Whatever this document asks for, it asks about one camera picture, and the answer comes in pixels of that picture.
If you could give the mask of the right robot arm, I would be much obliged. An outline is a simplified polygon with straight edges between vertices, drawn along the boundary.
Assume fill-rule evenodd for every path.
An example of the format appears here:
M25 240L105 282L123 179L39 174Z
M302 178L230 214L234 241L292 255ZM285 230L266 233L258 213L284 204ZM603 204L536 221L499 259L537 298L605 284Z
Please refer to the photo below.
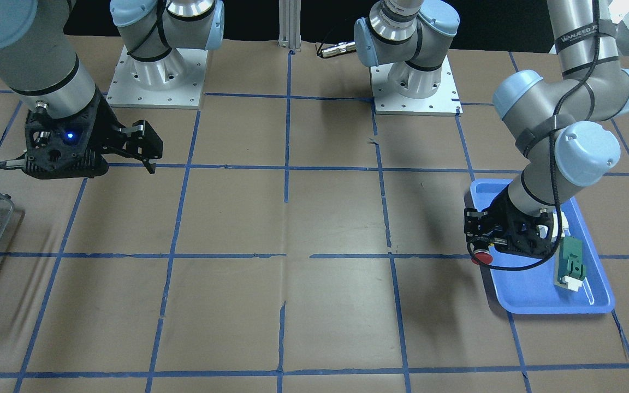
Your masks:
M164 143L146 120L125 126L113 107L194 109L206 55L224 37L222 1L112 1L124 42L104 95L63 33L75 1L0 1L0 78L28 107L25 151L0 161L41 180L96 177L106 154L156 171Z

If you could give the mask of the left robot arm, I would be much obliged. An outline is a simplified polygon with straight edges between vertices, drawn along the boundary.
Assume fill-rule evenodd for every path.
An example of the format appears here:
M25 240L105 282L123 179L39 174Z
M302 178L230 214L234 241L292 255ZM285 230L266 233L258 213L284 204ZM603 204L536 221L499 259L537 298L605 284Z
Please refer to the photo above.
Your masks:
M621 67L617 27L605 1L549 1L562 80L534 70L508 77L492 105L529 160L482 211L464 212L465 241L475 264L491 267L489 249L551 258L562 241L561 204L592 186L621 156L601 122L629 112L629 70ZM379 1L354 25L367 67L391 64L391 91L409 99L434 95L458 32L459 14L442 1Z

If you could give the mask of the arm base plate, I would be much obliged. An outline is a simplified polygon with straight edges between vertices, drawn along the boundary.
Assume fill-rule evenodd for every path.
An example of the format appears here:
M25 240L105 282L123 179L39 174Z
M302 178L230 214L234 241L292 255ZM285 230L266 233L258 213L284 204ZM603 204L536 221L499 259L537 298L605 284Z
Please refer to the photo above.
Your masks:
M405 62L370 67L375 112L381 115L462 114L461 100L447 57L431 72Z
M140 62L123 47L106 99L113 108L199 109L209 54L174 48L164 59Z

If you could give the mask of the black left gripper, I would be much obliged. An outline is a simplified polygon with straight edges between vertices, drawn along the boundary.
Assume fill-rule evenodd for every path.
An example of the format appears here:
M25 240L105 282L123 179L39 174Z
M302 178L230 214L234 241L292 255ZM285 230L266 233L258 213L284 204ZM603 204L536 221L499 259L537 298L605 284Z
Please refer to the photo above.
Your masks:
M510 201L508 189L502 190L484 211L464 209L464 232L469 252L499 252L523 257L551 257L557 250L552 241L554 221L551 214L529 216Z

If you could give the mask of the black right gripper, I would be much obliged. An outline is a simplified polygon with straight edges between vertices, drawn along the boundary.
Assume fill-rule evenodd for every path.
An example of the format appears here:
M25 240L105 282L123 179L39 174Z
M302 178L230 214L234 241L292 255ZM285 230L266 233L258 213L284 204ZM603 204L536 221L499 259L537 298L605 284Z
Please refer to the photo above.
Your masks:
M142 162L150 174L162 158L164 142L149 122L125 127L97 91L84 109L66 118L51 117L50 105L37 102L25 124L26 152L22 171L41 180L96 177L106 174L104 154Z

